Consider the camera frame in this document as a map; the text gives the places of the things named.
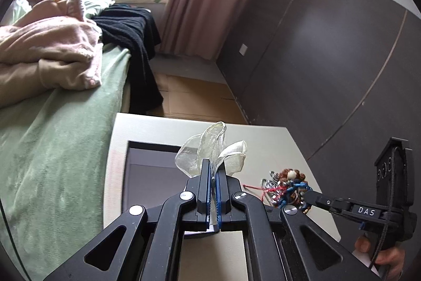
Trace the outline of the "person's right hand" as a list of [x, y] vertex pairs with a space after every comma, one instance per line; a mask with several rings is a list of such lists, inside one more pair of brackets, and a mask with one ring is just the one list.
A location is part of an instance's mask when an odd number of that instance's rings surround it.
[[[365, 236], [360, 236], [355, 242], [355, 249], [360, 253], [369, 253], [371, 243]], [[399, 280], [405, 262], [405, 251], [400, 247], [382, 250], [375, 260], [376, 265], [388, 266], [387, 280]]]

